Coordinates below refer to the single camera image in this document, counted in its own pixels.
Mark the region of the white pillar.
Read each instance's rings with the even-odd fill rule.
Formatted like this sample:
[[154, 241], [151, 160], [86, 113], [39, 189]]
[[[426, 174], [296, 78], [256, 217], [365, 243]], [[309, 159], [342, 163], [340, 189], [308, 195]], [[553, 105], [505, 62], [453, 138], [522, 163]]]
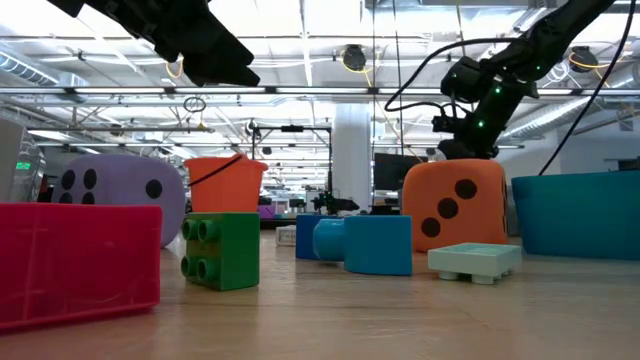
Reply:
[[338, 104], [332, 130], [333, 189], [360, 211], [371, 202], [371, 127], [369, 106]]

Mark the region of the large light blue brick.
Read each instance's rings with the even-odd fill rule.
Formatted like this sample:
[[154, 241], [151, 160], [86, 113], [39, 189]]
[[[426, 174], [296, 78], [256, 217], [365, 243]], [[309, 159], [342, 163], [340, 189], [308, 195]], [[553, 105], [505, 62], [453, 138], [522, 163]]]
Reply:
[[321, 261], [342, 262], [352, 273], [411, 276], [412, 220], [403, 215], [357, 215], [320, 220], [313, 250]]

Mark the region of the orange foam die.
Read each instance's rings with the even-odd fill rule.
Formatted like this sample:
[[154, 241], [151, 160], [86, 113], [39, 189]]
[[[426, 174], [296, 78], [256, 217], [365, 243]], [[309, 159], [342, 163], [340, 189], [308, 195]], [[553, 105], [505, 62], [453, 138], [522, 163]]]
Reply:
[[416, 252], [462, 243], [505, 244], [505, 172], [492, 160], [421, 163], [404, 179], [402, 213]]

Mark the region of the red toy brick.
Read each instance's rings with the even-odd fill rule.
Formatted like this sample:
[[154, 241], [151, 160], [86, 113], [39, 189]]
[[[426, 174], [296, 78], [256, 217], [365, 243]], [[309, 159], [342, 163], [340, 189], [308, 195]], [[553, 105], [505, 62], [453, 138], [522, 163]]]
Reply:
[[0, 332], [160, 301], [158, 206], [0, 203]]

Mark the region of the purple foam die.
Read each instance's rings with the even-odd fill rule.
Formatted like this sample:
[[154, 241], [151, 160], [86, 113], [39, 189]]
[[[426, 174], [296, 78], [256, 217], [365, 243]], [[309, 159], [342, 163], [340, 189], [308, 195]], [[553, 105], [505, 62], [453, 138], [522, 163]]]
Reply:
[[161, 246], [177, 236], [186, 207], [179, 172], [148, 157], [89, 154], [72, 160], [58, 178], [54, 203], [85, 205], [155, 205], [162, 209]]

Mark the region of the black background rig frame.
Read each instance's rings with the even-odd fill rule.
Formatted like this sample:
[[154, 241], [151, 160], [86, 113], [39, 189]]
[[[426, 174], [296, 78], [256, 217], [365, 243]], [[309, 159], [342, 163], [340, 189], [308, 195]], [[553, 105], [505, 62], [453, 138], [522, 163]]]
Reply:
[[[328, 178], [327, 178], [327, 188], [326, 190], [333, 194], [333, 136], [332, 129], [330, 127], [320, 127], [320, 126], [303, 126], [303, 125], [282, 125], [282, 126], [259, 126], [255, 122], [251, 122], [253, 125], [253, 132], [251, 135], [251, 159], [256, 159], [256, 148], [257, 148], [257, 132], [265, 130], [265, 133], [262, 136], [262, 140], [265, 140], [273, 131], [279, 131], [283, 133], [302, 133], [305, 131], [310, 131], [314, 135], [316, 135], [321, 142], [328, 148]], [[324, 141], [319, 135], [320, 131], [326, 131], [328, 133], [328, 141]]]

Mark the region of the small dark blue brick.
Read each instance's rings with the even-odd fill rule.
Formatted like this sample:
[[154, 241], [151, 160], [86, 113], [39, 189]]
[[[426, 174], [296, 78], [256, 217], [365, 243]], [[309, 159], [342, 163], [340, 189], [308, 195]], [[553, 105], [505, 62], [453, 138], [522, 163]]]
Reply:
[[296, 245], [295, 254], [298, 259], [318, 260], [313, 247], [313, 234], [321, 220], [328, 219], [342, 223], [343, 219], [335, 216], [303, 214], [296, 217]]

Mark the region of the black monitor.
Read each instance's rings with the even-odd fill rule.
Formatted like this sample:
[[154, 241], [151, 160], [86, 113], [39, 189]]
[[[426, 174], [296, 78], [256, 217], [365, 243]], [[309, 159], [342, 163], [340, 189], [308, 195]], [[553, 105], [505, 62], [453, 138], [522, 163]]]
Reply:
[[375, 153], [373, 175], [375, 189], [390, 191], [401, 189], [408, 171], [413, 166], [428, 161], [427, 157]]

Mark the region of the orange plastic bucket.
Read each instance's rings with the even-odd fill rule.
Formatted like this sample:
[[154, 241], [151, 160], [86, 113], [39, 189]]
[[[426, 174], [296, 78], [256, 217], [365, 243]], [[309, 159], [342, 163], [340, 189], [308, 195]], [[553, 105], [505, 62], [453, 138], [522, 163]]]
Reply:
[[199, 157], [184, 163], [194, 212], [254, 213], [258, 209], [265, 163], [243, 154]]

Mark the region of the small green toy brick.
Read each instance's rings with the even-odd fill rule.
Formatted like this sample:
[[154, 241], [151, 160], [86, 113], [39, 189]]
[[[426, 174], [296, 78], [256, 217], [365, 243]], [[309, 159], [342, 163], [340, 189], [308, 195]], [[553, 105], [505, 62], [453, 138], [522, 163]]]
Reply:
[[186, 251], [181, 273], [217, 291], [253, 287], [260, 279], [260, 218], [256, 213], [188, 214], [182, 223]]

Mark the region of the flat mint toy brick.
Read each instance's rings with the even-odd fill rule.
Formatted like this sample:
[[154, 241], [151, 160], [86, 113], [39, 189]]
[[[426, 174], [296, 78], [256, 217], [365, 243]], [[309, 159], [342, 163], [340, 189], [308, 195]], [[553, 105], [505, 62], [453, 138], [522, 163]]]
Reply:
[[475, 284], [493, 285], [520, 266], [522, 249], [516, 245], [463, 243], [429, 250], [428, 268], [442, 280], [469, 276]]

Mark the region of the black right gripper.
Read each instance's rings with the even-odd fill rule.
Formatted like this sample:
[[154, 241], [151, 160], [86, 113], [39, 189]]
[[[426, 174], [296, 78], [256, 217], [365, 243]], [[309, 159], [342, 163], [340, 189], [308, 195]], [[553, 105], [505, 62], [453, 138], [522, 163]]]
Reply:
[[495, 110], [478, 108], [464, 118], [448, 116], [454, 120], [452, 139], [441, 140], [438, 150], [448, 160], [493, 159], [499, 153], [496, 145], [500, 135], [500, 114]]

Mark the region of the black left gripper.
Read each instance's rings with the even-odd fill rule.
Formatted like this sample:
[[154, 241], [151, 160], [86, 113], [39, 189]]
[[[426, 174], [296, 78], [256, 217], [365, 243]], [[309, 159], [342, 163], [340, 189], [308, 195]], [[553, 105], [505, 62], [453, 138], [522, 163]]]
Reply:
[[247, 67], [253, 54], [210, 12], [208, 2], [114, 0], [114, 18], [153, 44], [163, 59], [174, 62], [184, 55], [184, 72], [197, 86], [257, 86], [260, 77]]

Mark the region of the teal plastic bin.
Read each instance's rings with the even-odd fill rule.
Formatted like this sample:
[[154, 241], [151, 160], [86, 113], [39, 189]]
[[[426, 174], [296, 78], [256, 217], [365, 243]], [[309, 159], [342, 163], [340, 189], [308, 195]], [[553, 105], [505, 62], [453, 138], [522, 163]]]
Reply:
[[640, 170], [518, 177], [512, 192], [527, 253], [640, 261]]

